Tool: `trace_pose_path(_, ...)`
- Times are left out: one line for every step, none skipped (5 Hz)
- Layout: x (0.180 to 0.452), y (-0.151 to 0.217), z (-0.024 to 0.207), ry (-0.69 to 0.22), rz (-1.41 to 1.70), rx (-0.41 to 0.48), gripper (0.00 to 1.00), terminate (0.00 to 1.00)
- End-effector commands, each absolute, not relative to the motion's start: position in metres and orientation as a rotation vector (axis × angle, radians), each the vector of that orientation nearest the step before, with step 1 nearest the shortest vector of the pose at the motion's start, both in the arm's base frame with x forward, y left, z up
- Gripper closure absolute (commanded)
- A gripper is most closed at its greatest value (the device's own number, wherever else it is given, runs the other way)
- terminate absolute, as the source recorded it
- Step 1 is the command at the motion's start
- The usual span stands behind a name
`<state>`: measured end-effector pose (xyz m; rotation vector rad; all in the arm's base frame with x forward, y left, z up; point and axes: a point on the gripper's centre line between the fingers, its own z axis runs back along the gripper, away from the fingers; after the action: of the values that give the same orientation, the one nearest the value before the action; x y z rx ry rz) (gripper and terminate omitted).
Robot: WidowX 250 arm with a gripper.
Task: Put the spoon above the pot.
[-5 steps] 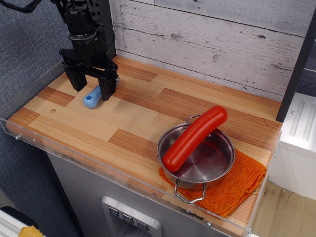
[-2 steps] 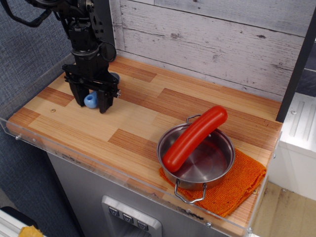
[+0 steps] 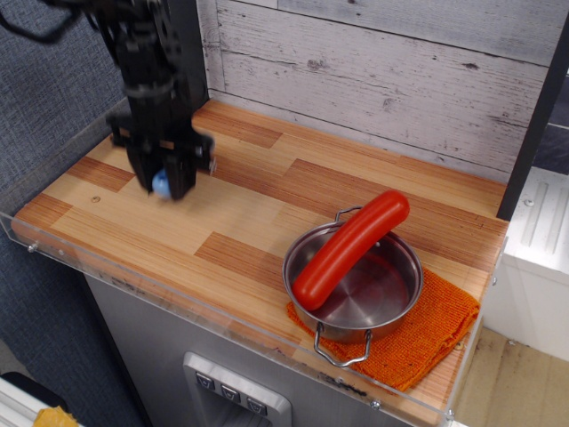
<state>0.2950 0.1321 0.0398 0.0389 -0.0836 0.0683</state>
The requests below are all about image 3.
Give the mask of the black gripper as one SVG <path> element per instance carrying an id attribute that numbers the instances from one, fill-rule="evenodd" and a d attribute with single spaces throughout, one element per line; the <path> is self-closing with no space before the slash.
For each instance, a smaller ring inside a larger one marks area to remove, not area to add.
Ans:
<path id="1" fill-rule="evenodd" d="M 196 169 L 215 168 L 212 137 L 192 125 L 191 97 L 171 91 L 154 98 L 130 98 L 130 111 L 108 116 L 114 143 L 128 148 L 127 156 L 143 189 L 164 168 L 171 198 L 181 200 L 196 185 Z M 168 154 L 163 159 L 157 149 Z"/>

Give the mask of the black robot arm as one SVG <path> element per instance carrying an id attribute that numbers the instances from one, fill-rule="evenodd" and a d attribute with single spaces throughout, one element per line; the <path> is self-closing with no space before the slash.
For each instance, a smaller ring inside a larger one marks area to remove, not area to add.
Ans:
<path id="1" fill-rule="evenodd" d="M 142 188 L 164 172 L 170 196 L 183 199 L 198 171 L 211 171 L 213 139 L 192 125 L 196 104 L 183 50 L 161 1 L 53 1 L 86 15 L 118 66 L 129 113 L 109 116 L 112 141 L 123 147 Z"/>

